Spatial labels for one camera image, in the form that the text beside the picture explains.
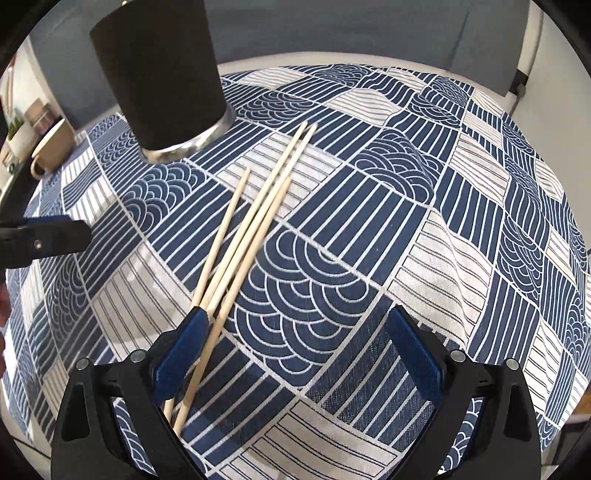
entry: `metal rim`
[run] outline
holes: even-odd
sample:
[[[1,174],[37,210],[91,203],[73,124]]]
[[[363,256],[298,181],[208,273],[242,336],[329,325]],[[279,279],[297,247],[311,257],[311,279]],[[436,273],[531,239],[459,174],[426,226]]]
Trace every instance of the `metal rim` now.
[[[452,357],[453,361],[455,361],[459,364],[466,361],[466,354],[464,352],[462,352],[461,350],[453,350],[450,353],[450,356]]]
[[[226,111],[212,127],[209,127],[205,132],[198,136],[187,140],[179,145],[173,145],[172,147],[163,148],[162,150],[148,150],[146,148],[140,148],[142,155],[146,162],[151,164],[169,163],[172,161],[180,160],[181,158],[190,157],[197,153],[199,150],[204,149],[208,145],[215,142],[224,133],[230,130],[230,127],[234,124],[236,119],[236,112],[232,108],[232,105],[226,102]]]

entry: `blue gripper pad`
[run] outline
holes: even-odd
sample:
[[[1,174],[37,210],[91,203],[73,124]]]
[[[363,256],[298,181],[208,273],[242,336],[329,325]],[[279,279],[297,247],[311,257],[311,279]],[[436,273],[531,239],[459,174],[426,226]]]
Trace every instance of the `blue gripper pad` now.
[[[156,405],[176,395],[187,371],[197,361],[203,350],[209,331],[209,320],[205,310],[193,310],[194,313],[189,313],[189,321],[177,341],[152,373]]]
[[[69,220],[73,222],[74,220],[71,219],[68,215],[54,215],[50,217],[27,217],[24,219],[26,225],[33,225],[35,223],[50,223],[50,222],[57,222],[59,220]]]
[[[443,401],[443,374],[437,362],[397,308],[390,310],[386,329],[418,392],[437,408]]]

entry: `tablecloth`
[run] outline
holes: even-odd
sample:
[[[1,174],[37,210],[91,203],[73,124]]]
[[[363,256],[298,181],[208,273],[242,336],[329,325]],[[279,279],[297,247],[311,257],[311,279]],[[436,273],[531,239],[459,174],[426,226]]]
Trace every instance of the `tablecloth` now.
[[[517,359],[547,446],[589,382],[591,275],[560,182],[509,115],[470,85],[394,67],[291,66],[222,85],[238,118],[191,158],[146,164],[118,113],[40,183],[27,214],[84,219],[93,241],[8,272],[2,380],[23,431],[51,439],[76,359],[123,359],[179,324],[243,170],[218,259],[307,119],[318,132],[189,414],[192,458],[214,479],[383,478],[433,411],[384,330],[398,303],[449,349]]]

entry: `beige mug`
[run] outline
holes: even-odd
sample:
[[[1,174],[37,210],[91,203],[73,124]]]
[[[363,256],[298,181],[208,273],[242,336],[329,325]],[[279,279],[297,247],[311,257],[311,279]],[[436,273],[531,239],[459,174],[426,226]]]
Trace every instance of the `beige mug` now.
[[[46,171],[56,171],[67,160],[75,146],[72,128],[65,119],[60,120],[45,134],[33,151],[31,176],[41,180]],[[36,168],[43,170],[43,174],[39,175]]]

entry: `black cylindrical cup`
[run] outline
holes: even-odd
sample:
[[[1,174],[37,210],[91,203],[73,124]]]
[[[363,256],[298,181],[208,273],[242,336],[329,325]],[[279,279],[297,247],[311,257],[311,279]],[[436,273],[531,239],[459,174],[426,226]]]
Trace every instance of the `black cylindrical cup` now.
[[[226,113],[203,0],[131,1],[90,38],[143,150],[190,141]]]

